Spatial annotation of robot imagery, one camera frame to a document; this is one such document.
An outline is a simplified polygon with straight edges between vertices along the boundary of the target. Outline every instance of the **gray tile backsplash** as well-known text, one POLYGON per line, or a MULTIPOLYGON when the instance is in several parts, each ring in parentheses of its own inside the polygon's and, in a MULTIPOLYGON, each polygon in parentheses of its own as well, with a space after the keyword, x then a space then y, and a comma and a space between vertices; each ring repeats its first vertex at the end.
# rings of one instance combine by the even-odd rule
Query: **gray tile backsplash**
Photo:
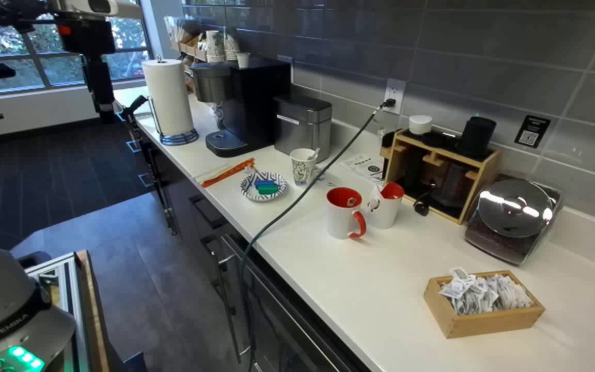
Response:
POLYGON ((301 93, 362 126, 387 79, 407 81, 401 116, 463 132, 498 122, 501 166, 562 190, 595 215, 595 0, 187 0, 187 12, 237 28, 252 54, 292 55, 301 93), (525 116, 553 126, 539 149, 514 145, 525 116))

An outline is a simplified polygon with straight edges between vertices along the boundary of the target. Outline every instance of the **window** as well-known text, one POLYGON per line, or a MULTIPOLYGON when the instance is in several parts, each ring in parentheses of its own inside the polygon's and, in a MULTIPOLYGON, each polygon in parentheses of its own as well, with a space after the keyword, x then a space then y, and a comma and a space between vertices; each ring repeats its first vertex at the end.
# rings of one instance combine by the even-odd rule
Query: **window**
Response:
MULTIPOLYGON (((107 20, 111 22, 116 41, 116 54, 106 54, 111 81, 143 79, 143 60, 149 57, 143 20, 107 20)), ((0 26, 0 63, 16 72, 12 79, 0 79, 0 93, 85 82, 81 57, 63 49, 56 24, 52 22, 36 24, 36 30, 24 34, 12 26, 0 26)))

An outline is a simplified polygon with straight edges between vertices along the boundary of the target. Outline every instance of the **green light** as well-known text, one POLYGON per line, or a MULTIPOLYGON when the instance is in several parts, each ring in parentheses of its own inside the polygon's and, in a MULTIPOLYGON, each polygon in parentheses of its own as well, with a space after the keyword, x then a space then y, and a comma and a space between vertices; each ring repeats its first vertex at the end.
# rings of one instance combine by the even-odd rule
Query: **green light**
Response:
POLYGON ((15 358, 15 362, 19 363, 21 372, 42 372, 46 367, 46 362, 37 356, 33 356, 29 348, 25 346, 9 346, 9 356, 15 358))

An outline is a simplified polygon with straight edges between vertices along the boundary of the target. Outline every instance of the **small plate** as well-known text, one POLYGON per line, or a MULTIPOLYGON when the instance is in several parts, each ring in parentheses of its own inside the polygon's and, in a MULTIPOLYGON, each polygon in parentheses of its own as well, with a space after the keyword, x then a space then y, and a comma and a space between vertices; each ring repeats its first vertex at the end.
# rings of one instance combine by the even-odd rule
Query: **small plate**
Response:
POLYGON ((280 174, 260 172, 260 174, 250 174, 249 177, 244 177, 241 188, 244 195, 249 195, 250 201, 269 202, 269 201, 280 198, 286 192, 286 180, 280 174))

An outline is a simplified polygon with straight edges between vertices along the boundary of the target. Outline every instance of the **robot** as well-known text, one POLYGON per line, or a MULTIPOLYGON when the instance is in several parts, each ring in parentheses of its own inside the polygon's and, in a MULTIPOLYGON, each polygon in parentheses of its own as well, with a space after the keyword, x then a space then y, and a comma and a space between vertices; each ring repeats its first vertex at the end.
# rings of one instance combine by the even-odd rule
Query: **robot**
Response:
MULTIPOLYGON (((140 17, 125 0, 0 0, 0 24, 33 30, 39 15, 52 15, 69 52, 84 54, 95 110, 115 118, 115 93, 102 54, 115 52, 111 26, 104 17, 140 17)), ((0 79, 15 72, 0 63, 0 79)), ((50 304, 47 292, 24 266, 0 249, 0 370, 42 372, 74 335, 74 320, 50 304)))
MULTIPOLYGON (((140 19, 131 0, 0 0, 0 24, 31 33, 42 15, 52 15, 66 52, 81 54, 93 106, 104 122, 116 122, 111 75, 104 54, 115 54, 111 24, 106 17, 140 19)), ((0 79, 12 75, 0 63, 0 79)))

